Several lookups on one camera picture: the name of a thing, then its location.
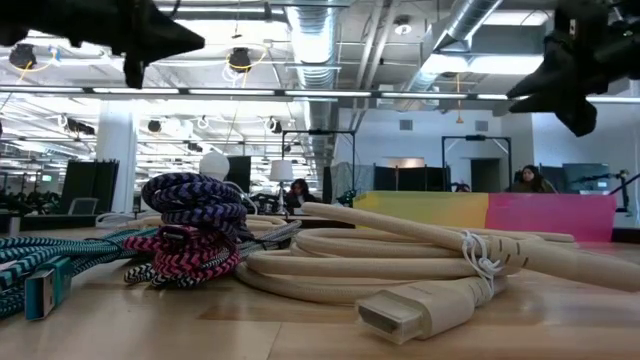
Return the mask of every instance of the air duct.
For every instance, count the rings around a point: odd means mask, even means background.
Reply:
[[[425,51],[427,58],[402,91],[423,92],[429,90],[440,76],[440,71],[437,66],[434,66],[435,62],[430,61],[433,51],[441,50],[456,42],[470,41],[471,37],[501,3],[502,0],[456,0],[451,7],[449,18],[446,20],[447,25],[439,36],[433,33],[434,27],[429,26],[424,40],[428,42],[428,48]],[[399,100],[396,102],[396,109],[410,110],[413,103],[413,100]]]
[[[297,63],[329,65],[335,60],[335,31],[338,10],[325,7],[290,7],[286,13],[291,25],[291,46]],[[332,89],[336,70],[328,68],[298,68],[302,89]],[[331,102],[305,102],[305,122],[309,129],[337,128],[337,109]],[[314,154],[323,154],[326,137],[314,137]]]

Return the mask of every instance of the teal braided cable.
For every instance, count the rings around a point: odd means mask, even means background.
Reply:
[[[24,309],[24,280],[41,264],[55,256],[69,256],[73,276],[96,265],[130,258],[135,251],[122,248],[130,236],[152,236],[157,229],[128,229],[99,239],[84,241],[46,237],[13,237],[0,239],[0,264],[14,261],[0,271],[0,319]]]

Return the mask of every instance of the wooden table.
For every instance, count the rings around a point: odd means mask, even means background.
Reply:
[[[95,236],[72,230],[53,236]],[[640,262],[640,246],[598,252]],[[126,286],[126,262],[76,279],[45,321],[0,321],[0,358],[99,359],[637,359],[640,297],[524,271],[467,324],[393,345],[354,325],[351,307],[263,293],[233,278],[193,290]]]

